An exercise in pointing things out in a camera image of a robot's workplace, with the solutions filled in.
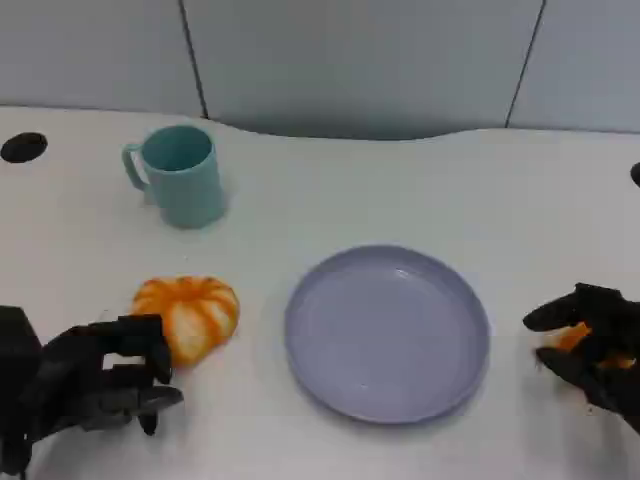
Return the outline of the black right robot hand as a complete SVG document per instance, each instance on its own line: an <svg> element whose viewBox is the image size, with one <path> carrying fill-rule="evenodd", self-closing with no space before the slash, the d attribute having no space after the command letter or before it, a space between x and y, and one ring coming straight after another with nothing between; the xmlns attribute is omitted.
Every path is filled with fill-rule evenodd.
<svg viewBox="0 0 640 480"><path fill-rule="evenodd" d="M523 318L551 341L534 350L539 364L581 390L593 406L639 430L639 303L615 289L578 283Z"/></svg>

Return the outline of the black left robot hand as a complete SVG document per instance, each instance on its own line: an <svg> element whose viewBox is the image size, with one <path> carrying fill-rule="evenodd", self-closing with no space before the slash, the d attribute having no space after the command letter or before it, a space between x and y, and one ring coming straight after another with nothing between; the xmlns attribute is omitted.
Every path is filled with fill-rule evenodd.
<svg viewBox="0 0 640 480"><path fill-rule="evenodd" d="M137 419L153 435L161 411L181 403L157 314L74 326L40 344L16 317L1 336L1 441L28 448L73 427L121 427Z"/></svg>

